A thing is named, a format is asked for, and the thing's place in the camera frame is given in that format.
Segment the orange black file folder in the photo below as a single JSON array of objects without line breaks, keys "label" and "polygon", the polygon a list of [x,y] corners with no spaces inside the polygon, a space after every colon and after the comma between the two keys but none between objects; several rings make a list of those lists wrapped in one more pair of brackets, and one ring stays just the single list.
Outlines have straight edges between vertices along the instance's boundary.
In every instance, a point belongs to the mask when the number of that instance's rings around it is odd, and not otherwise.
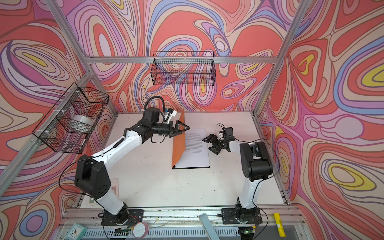
[{"label": "orange black file folder", "polygon": [[179,136],[173,137],[173,155],[172,155],[172,169],[174,169],[175,164],[180,160],[181,155],[185,151],[186,144],[186,132],[182,133]]}]

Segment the printed paper sheet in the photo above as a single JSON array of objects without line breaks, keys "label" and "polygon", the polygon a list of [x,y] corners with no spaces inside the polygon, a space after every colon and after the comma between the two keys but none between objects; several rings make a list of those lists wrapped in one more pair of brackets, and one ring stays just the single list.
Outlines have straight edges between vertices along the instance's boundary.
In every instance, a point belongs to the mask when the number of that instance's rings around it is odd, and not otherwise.
[{"label": "printed paper sheet", "polygon": [[186,131],[185,151],[174,169],[210,168],[208,144],[203,142],[206,136],[206,129]]}]

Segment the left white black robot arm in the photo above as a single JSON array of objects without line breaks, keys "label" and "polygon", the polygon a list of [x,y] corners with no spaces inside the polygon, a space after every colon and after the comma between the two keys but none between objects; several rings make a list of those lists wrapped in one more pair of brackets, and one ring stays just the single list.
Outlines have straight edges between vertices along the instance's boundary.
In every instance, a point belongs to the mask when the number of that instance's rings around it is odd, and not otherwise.
[{"label": "left white black robot arm", "polygon": [[175,137],[186,132],[190,127],[177,120],[176,124],[155,123],[145,120],[124,130],[123,136],[98,153],[79,158],[75,186],[91,196],[105,212],[109,213],[118,225],[123,225],[130,216],[128,206],[111,189],[109,170],[126,154],[139,147],[153,135]]}]

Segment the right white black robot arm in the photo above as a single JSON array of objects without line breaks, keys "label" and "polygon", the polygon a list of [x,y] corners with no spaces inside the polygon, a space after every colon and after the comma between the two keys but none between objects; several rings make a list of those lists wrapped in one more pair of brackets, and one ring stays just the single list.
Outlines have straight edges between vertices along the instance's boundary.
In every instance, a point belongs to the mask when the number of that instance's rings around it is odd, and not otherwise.
[{"label": "right white black robot arm", "polygon": [[219,217],[222,218],[223,224],[260,225],[263,220],[256,198],[263,182],[271,177],[274,171],[265,143],[239,141],[234,137],[219,139],[213,134],[205,137],[203,142],[212,145],[209,150],[215,155],[218,155],[221,150],[239,154],[242,172],[246,178],[235,206],[221,210]]}]

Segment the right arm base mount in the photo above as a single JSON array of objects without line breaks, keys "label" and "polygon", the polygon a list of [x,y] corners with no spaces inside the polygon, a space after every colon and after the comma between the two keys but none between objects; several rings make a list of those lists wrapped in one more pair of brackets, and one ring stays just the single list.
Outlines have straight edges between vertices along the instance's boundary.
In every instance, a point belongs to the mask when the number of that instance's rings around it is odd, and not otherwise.
[{"label": "right arm base mount", "polygon": [[263,223],[260,209],[244,209],[244,208],[222,208],[218,217],[222,218],[223,224],[253,224],[260,225]]}]

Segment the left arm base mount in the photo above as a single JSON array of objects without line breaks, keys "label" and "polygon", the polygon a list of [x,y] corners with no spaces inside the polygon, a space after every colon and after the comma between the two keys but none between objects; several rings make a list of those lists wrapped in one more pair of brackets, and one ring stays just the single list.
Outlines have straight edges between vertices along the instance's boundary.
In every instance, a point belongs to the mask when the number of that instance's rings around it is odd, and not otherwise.
[{"label": "left arm base mount", "polygon": [[102,219],[102,226],[134,226],[143,221],[143,215],[143,209],[128,209],[128,215],[122,221],[118,221],[116,216],[107,211],[99,213],[98,217]]}]

